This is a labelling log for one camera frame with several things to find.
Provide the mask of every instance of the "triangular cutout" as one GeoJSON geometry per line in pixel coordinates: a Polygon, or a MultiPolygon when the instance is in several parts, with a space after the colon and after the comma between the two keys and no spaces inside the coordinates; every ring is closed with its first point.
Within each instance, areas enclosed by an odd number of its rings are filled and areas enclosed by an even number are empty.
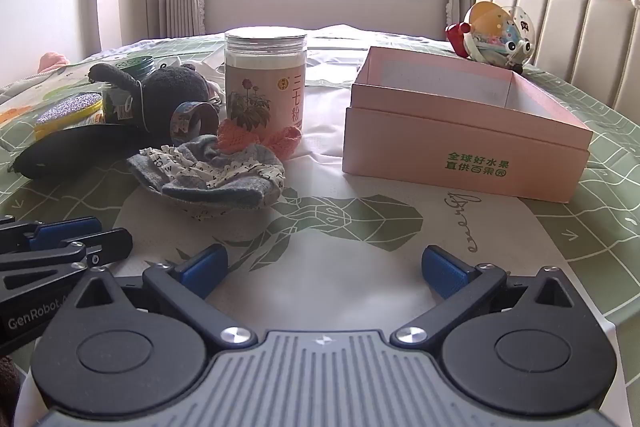
{"type": "Polygon", "coordinates": [[[55,275],[56,270],[43,270],[41,272],[19,273],[14,275],[6,275],[3,278],[4,287],[8,290],[15,290],[27,286],[32,282],[37,282],[42,279],[46,279],[51,275],[55,275]]]}
{"type": "Polygon", "coordinates": [[[104,285],[102,279],[93,279],[85,288],[82,296],[78,299],[77,308],[92,308],[94,306],[104,306],[112,304],[113,299],[104,285]]]}
{"type": "Polygon", "coordinates": [[[573,306],[569,296],[564,293],[562,286],[556,279],[547,279],[545,285],[536,298],[538,304],[571,308],[573,306]]]}

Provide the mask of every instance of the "transparent toy ball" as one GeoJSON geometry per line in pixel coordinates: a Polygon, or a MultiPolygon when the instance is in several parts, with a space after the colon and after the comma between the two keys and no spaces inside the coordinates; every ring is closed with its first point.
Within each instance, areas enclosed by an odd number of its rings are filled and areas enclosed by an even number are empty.
{"type": "Polygon", "coordinates": [[[471,26],[471,33],[465,36],[465,46],[474,60],[501,68],[517,68],[533,57],[536,31],[522,8],[482,1],[471,7],[465,22],[471,26]]]}

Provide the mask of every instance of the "red toy part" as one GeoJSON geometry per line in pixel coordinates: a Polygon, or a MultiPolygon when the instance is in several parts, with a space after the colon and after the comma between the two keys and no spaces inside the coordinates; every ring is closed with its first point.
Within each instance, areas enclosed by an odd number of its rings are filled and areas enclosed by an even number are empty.
{"type": "Polygon", "coordinates": [[[465,49],[465,33],[469,32],[471,32],[471,26],[466,22],[453,24],[446,29],[447,39],[458,57],[469,57],[465,49]]]}

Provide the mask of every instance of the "blue gripper pad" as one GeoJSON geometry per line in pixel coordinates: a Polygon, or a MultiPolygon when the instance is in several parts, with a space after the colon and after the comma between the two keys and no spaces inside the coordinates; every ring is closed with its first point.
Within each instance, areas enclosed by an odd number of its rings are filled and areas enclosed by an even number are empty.
{"type": "Polygon", "coordinates": [[[443,299],[471,282],[469,273],[427,247],[422,253],[422,277],[443,299]]]}
{"type": "Polygon", "coordinates": [[[102,231],[102,224],[96,217],[81,217],[50,225],[40,225],[29,240],[31,250],[52,250],[60,245],[60,241],[70,237],[92,235],[102,231]]]}
{"type": "Polygon", "coordinates": [[[225,278],[227,266],[226,248],[215,244],[175,267],[174,275],[185,288],[205,299],[225,278]]]}

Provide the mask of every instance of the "metal bolt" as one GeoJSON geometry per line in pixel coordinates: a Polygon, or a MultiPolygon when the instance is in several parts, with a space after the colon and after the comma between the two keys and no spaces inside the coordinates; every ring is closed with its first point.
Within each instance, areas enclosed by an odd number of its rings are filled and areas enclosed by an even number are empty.
{"type": "Polygon", "coordinates": [[[403,344],[418,344],[428,338],[427,332],[416,326],[400,328],[396,331],[396,338],[403,344]]]}
{"type": "Polygon", "coordinates": [[[220,338],[227,344],[243,344],[251,338],[251,331],[233,326],[222,330],[220,338]]]}

